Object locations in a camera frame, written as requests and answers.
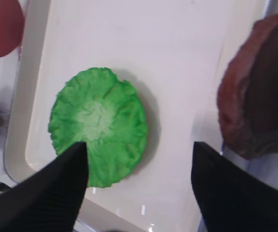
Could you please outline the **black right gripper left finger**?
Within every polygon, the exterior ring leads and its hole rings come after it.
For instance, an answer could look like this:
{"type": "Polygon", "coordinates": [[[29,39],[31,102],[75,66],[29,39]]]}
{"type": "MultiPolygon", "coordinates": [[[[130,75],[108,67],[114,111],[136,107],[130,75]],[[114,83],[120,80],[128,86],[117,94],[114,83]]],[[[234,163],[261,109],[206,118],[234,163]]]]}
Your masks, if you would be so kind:
{"type": "Polygon", "coordinates": [[[71,232],[88,184],[85,142],[0,195],[0,232],[71,232]]]}

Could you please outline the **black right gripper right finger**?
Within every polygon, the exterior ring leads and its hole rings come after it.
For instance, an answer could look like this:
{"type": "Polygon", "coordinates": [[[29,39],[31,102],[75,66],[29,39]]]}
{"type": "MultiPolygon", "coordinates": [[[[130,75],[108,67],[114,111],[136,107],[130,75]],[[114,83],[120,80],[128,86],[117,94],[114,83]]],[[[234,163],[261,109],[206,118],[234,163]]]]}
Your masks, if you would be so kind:
{"type": "Polygon", "coordinates": [[[278,232],[278,190],[205,142],[194,142],[191,185],[209,232],[278,232]]]}

